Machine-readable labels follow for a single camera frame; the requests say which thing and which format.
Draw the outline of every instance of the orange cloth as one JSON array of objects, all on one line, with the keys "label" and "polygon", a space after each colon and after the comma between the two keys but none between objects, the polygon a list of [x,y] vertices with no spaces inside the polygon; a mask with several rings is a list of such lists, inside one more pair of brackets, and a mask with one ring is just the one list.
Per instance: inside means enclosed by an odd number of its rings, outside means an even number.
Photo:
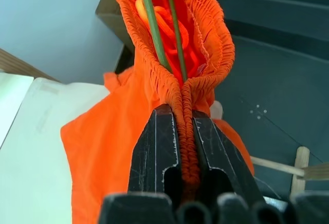
[{"label": "orange cloth", "polygon": [[[178,4],[177,8],[179,9],[182,4],[181,0],[176,0]],[[173,26],[173,19],[170,13],[169,4],[167,0],[152,0],[154,6],[154,12],[157,20],[157,24],[160,31],[161,40],[163,47],[166,53],[166,58],[171,66],[172,73],[174,77],[178,80],[180,86],[183,85],[183,79],[180,69],[180,63],[178,60],[178,52],[176,46],[176,37]],[[145,23],[145,26],[150,31],[149,21],[147,13],[142,0],[136,0],[135,2],[136,10],[139,17]],[[193,30],[193,25],[185,21],[187,25]],[[190,36],[193,39],[192,35],[189,34],[188,30],[184,24],[178,20],[179,31],[181,35],[182,49],[184,51],[184,61],[187,70],[187,76],[189,78],[198,76],[206,66],[206,59],[202,55],[197,55],[196,50],[194,49],[192,43],[190,43]]]},{"label": "orange cloth", "polygon": [[[177,15],[200,60],[199,77],[183,86],[156,58],[151,36],[138,16],[136,0],[117,0],[136,47],[135,65],[120,75],[105,74],[111,94],[61,129],[72,175],[72,223],[96,223],[104,196],[126,192],[134,146],[154,108],[168,103],[176,117],[185,197],[199,185],[192,109],[210,115],[214,88],[230,71],[234,45],[216,0],[175,0]],[[232,140],[253,173],[246,148],[224,121],[217,126]]]}]

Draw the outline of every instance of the orange drawstring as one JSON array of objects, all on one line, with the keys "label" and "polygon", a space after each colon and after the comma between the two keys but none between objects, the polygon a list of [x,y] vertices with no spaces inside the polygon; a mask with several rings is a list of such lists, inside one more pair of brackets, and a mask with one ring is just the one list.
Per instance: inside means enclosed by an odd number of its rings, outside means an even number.
[{"label": "orange drawstring", "polygon": [[[173,26],[173,19],[169,11],[169,4],[167,0],[157,0],[156,6],[154,6],[154,12],[156,16],[156,20],[160,29],[160,35],[162,39],[162,44],[166,53],[167,60],[169,62],[170,67],[172,68],[173,75],[177,78],[180,85],[182,86],[182,75],[180,71],[180,65],[177,59],[177,45],[175,39],[175,32]],[[135,7],[137,9],[139,17],[145,23],[148,31],[150,32],[150,25],[147,17],[147,13],[145,11],[145,7],[143,4],[143,0],[136,0]],[[189,78],[196,77],[200,72],[198,72],[198,68],[200,67],[200,60],[197,57],[195,51],[190,45],[189,42],[189,33],[186,27],[182,24],[181,21],[178,20],[179,31],[181,35],[182,48],[185,55],[185,60],[188,62],[189,69],[187,69],[187,74]]]}]

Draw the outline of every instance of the white sheet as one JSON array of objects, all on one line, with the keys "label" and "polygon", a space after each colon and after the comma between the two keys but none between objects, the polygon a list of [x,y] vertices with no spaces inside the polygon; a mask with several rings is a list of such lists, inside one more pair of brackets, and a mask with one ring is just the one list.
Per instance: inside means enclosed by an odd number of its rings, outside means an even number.
[{"label": "white sheet", "polygon": [[36,79],[0,150],[0,223],[71,223],[60,128],[108,95],[102,85]]},{"label": "white sheet", "polygon": [[0,72],[0,147],[32,81],[30,76]]}]

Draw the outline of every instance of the wooden frame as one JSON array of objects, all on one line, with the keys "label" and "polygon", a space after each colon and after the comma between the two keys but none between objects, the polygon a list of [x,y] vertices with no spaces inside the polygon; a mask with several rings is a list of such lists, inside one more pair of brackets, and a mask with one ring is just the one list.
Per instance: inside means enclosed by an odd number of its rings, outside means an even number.
[{"label": "wooden frame", "polygon": [[58,81],[2,49],[0,49],[0,70],[6,73],[32,76],[35,78],[41,77]]}]

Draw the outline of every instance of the green stick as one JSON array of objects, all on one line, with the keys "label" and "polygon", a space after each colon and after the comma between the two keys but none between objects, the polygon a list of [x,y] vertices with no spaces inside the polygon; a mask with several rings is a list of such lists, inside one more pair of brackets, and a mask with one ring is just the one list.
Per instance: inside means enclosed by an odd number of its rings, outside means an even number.
[{"label": "green stick", "polygon": [[180,32],[179,32],[179,26],[178,26],[178,20],[177,20],[177,14],[176,14],[176,10],[175,10],[174,0],[169,0],[169,5],[170,5],[170,10],[171,10],[171,16],[173,17],[173,24],[174,24],[174,29],[175,29],[177,53],[178,53],[178,58],[179,58],[179,63],[180,63],[181,75],[183,77],[183,82],[185,82],[187,80],[187,73],[186,73],[184,52],[183,52],[181,38],[180,38]]},{"label": "green stick", "polygon": [[152,40],[153,40],[156,54],[158,55],[158,58],[159,58],[159,62],[169,72],[172,72],[171,67],[170,67],[170,65],[167,61],[166,55],[165,55],[165,51],[163,49],[163,44],[162,44],[162,40],[160,37],[160,31],[159,31],[159,27],[158,27],[158,24],[156,21],[152,0],[143,0],[143,2],[144,2],[147,16],[148,16],[148,20],[150,23]]}]

